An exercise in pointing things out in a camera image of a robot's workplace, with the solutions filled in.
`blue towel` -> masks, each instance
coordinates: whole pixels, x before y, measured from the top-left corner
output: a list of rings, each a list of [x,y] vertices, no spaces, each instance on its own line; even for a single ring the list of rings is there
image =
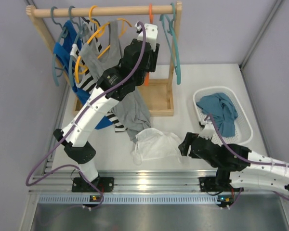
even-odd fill
[[[54,48],[53,48],[53,53],[56,54],[60,63],[65,66],[65,70],[68,73],[70,52],[72,50],[72,44],[74,43],[77,32],[74,29],[74,26],[71,23],[71,21],[67,21],[64,24],[64,26],[67,28],[68,34],[66,38],[64,38],[62,45],[58,42],[55,43]],[[78,39],[77,41],[77,46],[79,49],[81,48],[80,39]],[[84,91],[83,89],[77,88],[75,82],[74,82],[74,87],[72,87],[72,90],[76,93],[82,105],[84,105],[90,97],[90,94],[88,92]],[[110,122],[110,120],[106,116],[104,116],[103,119],[98,123],[98,125],[96,125],[95,129],[99,130],[102,128],[106,128],[110,125],[112,125],[112,122]]]
[[[235,119],[237,111],[229,97],[224,93],[215,93],[204,96],[196,103],[202,109],[202,113],[213,115],[214,121],[219,132],[223,137],[232,137],[235,135]]]

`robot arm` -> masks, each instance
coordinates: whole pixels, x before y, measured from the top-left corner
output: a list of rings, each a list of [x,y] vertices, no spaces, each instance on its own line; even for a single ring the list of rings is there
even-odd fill
[[[189,157],[204,159],[217,168],[213,182],[203,179],[203,189],[213,188],[214,192],[219,192],[252,188],[289,195],[289,163],[258,154],[244,146],[228,145],[236,154],[251,162],[248,163],[233,155],[224,145],[219,146],[210,141],[215,133],[211,121],[202,124],[205,127],[201,133],[188,132],[179,149],[181,155],[187,156],[190,147]]]
[[[154,34],[150,30],[152,26],[156,29],[153,30]],[[157,27],[151,24],[145,24],[144,27],[146,33],[139,31],[138,39],[133,39],[131,44],[124,49],[124,55],[119,64],[104,71],[90,98],[71,123],[63,129],[56,129],[53,133],[58,141],[67,136],[62,142],[64,151],[78,163],[82,174],[95,185],[99,174],[93,159],[96,151],[87,141],[89,135],[109,110],[122,101],[127,94],[133,92],[136,86],[142,85],[146,73],[154,72],[156,68],[159,50],[159,44],[156,44]],[[149,42],[145,43],[142,59],[135,70],[134,67],[142,50],[144,35],[145,38],[149,38]],[[131,78],[125,81],[127,75],[132,71]]]

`gray tank top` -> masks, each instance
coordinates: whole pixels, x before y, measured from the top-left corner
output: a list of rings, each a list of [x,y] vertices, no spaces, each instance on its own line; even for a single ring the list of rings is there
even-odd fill
[[[110,48],[100,59],[97,58],[99,52],[93,42],[90,45],[84,44],[79,52],[95,81],[102,76],[105,70],[118,65],[122,57],[118,37],[118,21],[111,21],[109,27]],[[140,131],[151,127],[149,109],[137,88],[112,108],[112,112],[127,128],[130,140],[134,143],[136,143],[135,136]]]
[[[110,48],[98,59],[99,51],[96,45],[91,42],[85,43],[79,52],[84,60],[93,79],[97,81],[103,72],[113,66],[118,65],[121,58],[120,42],[118,37],[118,21],[111,21],[109,24],[109,44]]]

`white wall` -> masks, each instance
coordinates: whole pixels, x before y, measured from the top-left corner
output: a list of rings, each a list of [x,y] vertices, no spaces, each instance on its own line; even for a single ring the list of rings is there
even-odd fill
[[[25,7],[0,1],[0,231],[20,225],[25,179],[46,151],[63,89],[53,83],[51,54]]]
[[[170,4],[174,0],[156,0],[155,5]],[[98,6],[129,6],[149,5],[151,0],[35,0],[38,8],[52,6],[68,8]],[[183,15],[181,23],[179,52],[183,64],[216,64],[241,63],[253,39],[267,17],[274,0],[182,0]],[[129,16],[132,25],[137,20],[149,22],[149,16]],[[102,17],[101,23],[106,23],[110,17]],[[168,64],[170,53],[162,31],[159,15],[155,16],[154,23],[158,22],[159,42],[162,43],[158,62]],[[60,33],[58,26],[50,19],[46,20],[53,35]],[[123,47],[135,37],[133,29],[129,29],[122,37]]]
[[[270,155],[289,162],[289,0],[244,73]]]

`clothes hanger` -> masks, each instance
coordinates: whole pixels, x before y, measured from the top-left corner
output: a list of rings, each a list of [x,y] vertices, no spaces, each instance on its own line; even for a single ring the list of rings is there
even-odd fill
[[[170,50],[170,55],[171,55],[172,62],[173,62],[173,65],[174,65],[174,70],[175,70],[175,73],[177,75],[177,84],[180,84],[181,83],[181,65],[180,65],[180,56],[179,56],[177,37],[176,37],[174,29],[173,29],[173,22],[174,22],[175,17],[176,17],[176,15],[175,15],[175,6],[174,6],[173,2],[171,3],[171,6],[172,6],[172,11],[173,11],[173,19],[170,20],[168,15],[161,14],[159,20],[162,23],[162,26],[163,26],[163,29],[164,29],[164,33],[165,33],[165,36],[166,36],[166,40],[167,40],[167,43],[168,43],[168,47],[169,47],[169,50]],[[168,27],[169,27],[168,31],[166,31],[166,29],[165,29],[164,17],[166,17],[166,19],[168,21]],[[171,49],[171,45],[170,45],[170,42],[169,42],[168,37],[167,37],[167,33],[169,33],[172,36],[177,62],[175,62],[175,57],[174,57],[174,55],[172,53],[172,49]]]
[[[77,22],[74,22],[73,21],[73,17],[72,17],[72,14],[71,14],[71,11],[72,11],[72,8],[75,8],[74,6],[70,6],[68,8],[68,16],[69,16],[69,20],[76,24],[77,27],[78,27],[78,33],[76,35],[76,38],[74,40],[74,44],[77,43],[78,39],[82,38],[83,35],[84,35],[84,28],[85,28],[85,25],[84,24],[81,24],[81,20],[80,20],[80,17],[79,17],[79,24]],[[69,59],[69,63],[68,63],[68,78],[69,78],[69,82],[71,84],[71,87],[74,86],[74,77],[73,77],[73,57],[70,56],[70,59]]]
[[[74,7],[71,6],[71,7],[69,8],[70,20],[73,22],[72,17],[71,17],[71,13],[70,13],[71,8],[74,8]],[[97,28],[99,28],[99,27],[101,26],[101,24],[100,24],[100,22],[99,22],[96,18],[90,18],[90,21],[94,23],[94,32],[95,32],[95,31],[97,30]],[[83,23],[83,24],[81,25],[81,27],[80,27],[80,29],[79,29],[76,37],[75,37],[74,44],[77,43],[77,41],[78,41],[79,38],[81,38],[81,37],[84,36],[85,28],[86,28],[86,25]],[[70,80],[71,87],[74,86],[74,81],[73,81],[73,79],[74,79],[74,76],[73,76],[73,69],[74,69],[74,68],[73,68],[73,62],[74,62],[73,56],[71,55],[71,56],[70,56],[70,59],[69,59],[69,64],[68,64],[68,78],[69,78],[69,80]],[[82,64],[79,64],[79,66],[81,66],[81,67],[84,68],[84,70],[83,70],[82,72],[80,72],[79,74],[80,74],[80,75],[85,74],[85,72],[88,70],[87,66],[82,65]]]
[[[50,9],[50,15],[51,15],[51,19],[53,21],[54,24],[56,25],[59,25],[62,29],[60,35],[59,35],[59,38],[56,42],[60,42],[61,39],[64,39],[67,37],[68,35],[68,30],[66,27],[62,26],[61,23],[58,23],[54,20],[54,17],[53,17],[53,10],[54,9],[57,9],[57,7],[53,6],[51,9]],[[59,68],[59,67],[56,67],[55,66],[55,63],[56,63],[56,54],[53,54],[53,59],[52,59],[52,71],[53,71],[53,80],[54,80],[54,83],[56,86],[59,86],[59,82],[58,82],[58,78],[63,74],[64,72],[64,69],[65,69],[65,65],[62,67],[62,68]],[[56,70],[61,70],[60,74],[57,75],[56,74]]]
[[[81,27],[82,27],[82,25],[81,25],[81,20],[80,20],[80,19],[82,19],[83,21],[86,21],[86,19],[85,19],[85,17],[78,17],[79,24],[78,24],[77,22],[74,22],[74,21],[73,21],[73,17],[72,17],[72,9],[73,9],[73,8],[75,8],[75,6],[70,6],[70,7],[68,8],[69,20],[70,20],[73,24],[77,25],[78,30],[80,30]]]
[[[149,18],[150,18],[150,24],[153,24],[154,15],[152,14],[152,3],[149,4]],[[145,86],[149,86],[149,79],[150,79],[150,72],[146,74],[146,77],[144,79]]]
[[[93,5],[93,6],[89,9],[89,20],[90,20],[90,22],[92,22],[92,23],[95,24],[96,30],[98,30],[101,25],[100,25],[99,22],[96,22],[96,20],[95,20],[94,18],[92,18],[92,11],[93,11],[93,9],[96,8],[96,7],[98,7],[98,6],[97,6],[97,5]],[[105,28],[103,28],[103,30],[100,31],[100,32],[96,35],[96,37],[97,37],[97,38],[100,38],[100,37],[104,34],[104,32],[105,32]]]
[[[94,5],[94,6],[92,6],[92,7],[90,8],[90,10],[89,10],[89,16],[91,16],[92,9],[94,9],[95,7],[97,7],[97,6]],[[117,20],[118,20],[118,21],[122,21],[121,34],[119,35],[119,38],[120,38],[120,37],[122,37],[122,35],[127,31],[127,28],[128,28],[128,27],[125,27],[125,28],[124,28],[124,22],[126,22],[130,27],[132,27],[132,25],[131,25],[131,23],[130,23],[128,20],[126,20],[125,18],[118,18]],[[96,30],[96,32],[88,39],[87,43],[90,44],[91,41],[92,41],[95,37],[97,37],[97,35],[98,35],[99,37],[102,36],[102,35],[104,34],[104,32],[105,32],[105,27],[108,26],[109,24],[110,24],[110,22],[105,23],[104,25],[100,26],[100,27]],[[99,59],[103,54],[105,54],[105,52],[106,52],[109,48],[110,48],[110,45],[108,45],[108,46],[106,47],[106,49],[103,50],[103,51],[98,55],[97,58]],[[81,56],[79,55],[79,56],[78,56],[78,59],[77,59],[77,61],[76,61],[76,64],[75,64],[75,80],[76,80],[77,83],[79,83],[79,73],[78,73],[78,69],[79,69],[80,59],[81,59]]]

